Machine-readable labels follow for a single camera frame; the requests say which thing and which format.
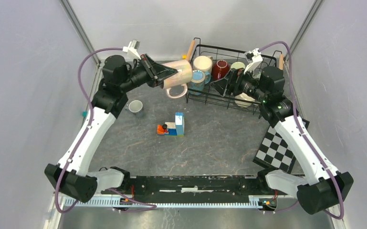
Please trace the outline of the pink mug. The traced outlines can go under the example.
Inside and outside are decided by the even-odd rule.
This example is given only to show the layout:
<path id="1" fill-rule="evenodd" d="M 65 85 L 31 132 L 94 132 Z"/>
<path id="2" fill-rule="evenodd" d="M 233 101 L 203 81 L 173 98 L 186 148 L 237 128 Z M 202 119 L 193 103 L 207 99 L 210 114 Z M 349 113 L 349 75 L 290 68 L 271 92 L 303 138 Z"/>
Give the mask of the pink mug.
<path id="1" fill-rule="evenodd" d="M 170 92 L 170 89 L 174 86 L 163 86 L 162 88 L 166 90 L 167 96 L 171 99 L 178 99 L 178 98 L 183 97 L 188 91 L 187 83 L 189 83 L 192 80 L 193 70 L 192 70 L 191 64 L 189 63 L 188 60 L 183 59 L 183 60 L 163 63 L 163 65 L 177 69 L 178 71 L 176 75 L 176 77 L 178 78 L 177 86 L 182 86 L 184 90 L 179 95 L 171 95 L 169 92 Z"/>

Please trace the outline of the grey blue small cup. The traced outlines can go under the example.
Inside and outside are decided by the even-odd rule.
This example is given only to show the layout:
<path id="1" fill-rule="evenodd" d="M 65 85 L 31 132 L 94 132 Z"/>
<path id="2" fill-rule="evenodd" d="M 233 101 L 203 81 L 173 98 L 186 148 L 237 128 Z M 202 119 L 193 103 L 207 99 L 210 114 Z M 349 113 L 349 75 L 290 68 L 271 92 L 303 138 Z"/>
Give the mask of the grey blue small cup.
<path id="1" fill-rule="evenodd" d="M 125 108 L 128 112 L 133 114 L 135 117 L 144 116 L 144 106 L 140 100 L 131 101 Z"/>

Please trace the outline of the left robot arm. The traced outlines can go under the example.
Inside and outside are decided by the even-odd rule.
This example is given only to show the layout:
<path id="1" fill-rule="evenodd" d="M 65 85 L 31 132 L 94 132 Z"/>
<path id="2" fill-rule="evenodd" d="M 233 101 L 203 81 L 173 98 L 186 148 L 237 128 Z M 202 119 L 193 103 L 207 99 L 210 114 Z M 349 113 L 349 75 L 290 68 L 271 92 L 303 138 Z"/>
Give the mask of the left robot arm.
<path id="1" fill-rule="evenodd" d="M 126 194 L 130 190 L 127 171 L 111 167 L 104 171 L 89 172 L 91 160 L 105 133 L 127 104 L 127 92 L 144 84 L 169 90 L 180 84 L 179 80 L 186 70 L 191 71 L 191 67 L 186 65 L 185 60 L 160 64 L 147 54 L 142 54 L 133 64 L 128 63 L 122 55 L 105 59 L 103 78 L 98 91 L 89 101 L 86 120 L 76 139 L 55 165 L 48 164 L 44 170 L 55 189 L 57 207 L 60 206 L 60 194 L 86 203 L 95 193 L 110 188 L 118 194 Z"/>

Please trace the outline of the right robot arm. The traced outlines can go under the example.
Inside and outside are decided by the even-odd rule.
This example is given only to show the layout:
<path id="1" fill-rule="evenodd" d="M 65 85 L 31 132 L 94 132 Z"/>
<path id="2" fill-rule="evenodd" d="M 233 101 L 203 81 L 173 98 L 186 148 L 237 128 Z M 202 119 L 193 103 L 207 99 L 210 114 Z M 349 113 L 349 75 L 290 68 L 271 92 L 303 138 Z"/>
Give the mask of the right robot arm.
<path id="1" fill-rule="evenodd" d="M 316 145 L 296 106 L 283 95 L 284 83 L 283 71 L 267 66 L 258 79 L 243 68 L 233 69 L 224 78 L 211 82 L 211 86 L 221 96 L 245 93 L 259 102 L 260 115 L 290 147 L 304 172 L 301 178 L 280 169 L 265 169 L 259 172 L 257 190 L 263 195 L 274 190 L 284 192 L 296 198 L 310 215 L 339 205 L 337 219 L 342 219 L 344 201 L 354 180 L 349 172 L 340 172 Z"/>

